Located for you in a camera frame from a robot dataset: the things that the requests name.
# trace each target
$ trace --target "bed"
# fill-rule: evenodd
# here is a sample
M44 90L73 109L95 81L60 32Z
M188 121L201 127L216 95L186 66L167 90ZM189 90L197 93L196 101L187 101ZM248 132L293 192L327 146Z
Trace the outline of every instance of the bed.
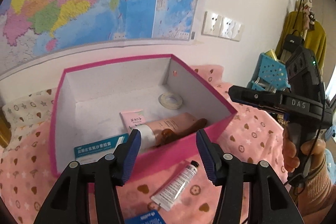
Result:
M222 149L245 162L268 161L285 182L287 172L283 167L282 127L266 112L230 100L227 91L231 84L221 81L223 67L206 65L194 66L193 69L238 111L217 141ZM51 174L48 154L54 96L55 89L42 90L3 107L6 119L11 124L12 138L1 154L0 196L15 220L21 224L34 222L43 201L57 180ZM164 211L150 199L157 189L191 160L201 162L199 155L195 155L151 177L132 181L118 188L124 218L131 218L155 208L167 223L211 223L220 188L214 187L207 179L202 165L179 204L171 212ZM245 185L242 220L248 213L248 191L248 185ZM90 194L89 199L91 222L96 223L94 195Z

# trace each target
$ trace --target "yellow coat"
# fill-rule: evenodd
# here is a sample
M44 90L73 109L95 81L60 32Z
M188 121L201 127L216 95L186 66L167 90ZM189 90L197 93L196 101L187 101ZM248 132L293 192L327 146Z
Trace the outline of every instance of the yellow coat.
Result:
M279 43L277 45L277 49L275 50L275 53L278 57L281 56L282 46L284 44L286 35L291 34L293 32L293 24L295 22L296 14L297 12L290 12L285 21L283 31ZM299 16L294 26L294 30L298 30L300 34L302 30L302 17L303 13L299 12ZM304 46L305 48L311 49L315 53L316 59L319 63L319 68L322 69L324 63L324 57L326 54L327 36L322 25L319 22L317 21L315 22L314 31L308 30Z

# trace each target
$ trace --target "white wall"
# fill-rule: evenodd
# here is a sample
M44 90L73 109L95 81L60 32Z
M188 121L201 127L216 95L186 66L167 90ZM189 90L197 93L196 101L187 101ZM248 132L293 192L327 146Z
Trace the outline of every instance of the white wall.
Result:
M197 36L191 46L155 45L125 48L104 48L67 55L25 68L0 81L3 103L42 89L55 87L62 70L98 60L155 53L173 53L190 65L219 64L224 66L223 80L246 86L261 52L275 48L288 10L295 0L206 0L205 10L213 10L246 24L243 39L233 42L225 39ZM198 6L197 19L202 20L204 7ZM83 49L102 47L85 46ZM32 61L25 67L35 64Z

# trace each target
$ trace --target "person's hand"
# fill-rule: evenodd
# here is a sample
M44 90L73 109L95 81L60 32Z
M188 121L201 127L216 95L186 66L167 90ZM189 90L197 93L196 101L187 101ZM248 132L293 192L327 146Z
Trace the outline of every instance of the person's hand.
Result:
M308 155L310 149L314 143L314 140L310 140L305 142L301 146L301 151L303 154ZM316 168L320 167L324 159L324 150L326 149L326 143L324 140L318 139L315 147L311 153L311 166L310 171L315 170ZM289 140L287 128L283 130L283 162L285 169L292 173L294 172L295 168L298 168L300 165L300 160L296 156L296 147L294 143Z

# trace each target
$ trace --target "wall socket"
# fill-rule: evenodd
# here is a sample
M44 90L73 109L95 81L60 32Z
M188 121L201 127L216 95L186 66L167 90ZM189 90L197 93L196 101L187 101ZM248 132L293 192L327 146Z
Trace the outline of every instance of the wall socket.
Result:
M234 27L235 21L231 18L224 17L219 37L231 39Z
M232 31L231 40L240 41L242 39L244 29L245 29L245 25L236 21L235 26Z
M205 12L202 34L218 37L221 31L222 19L221 15L214 12Z

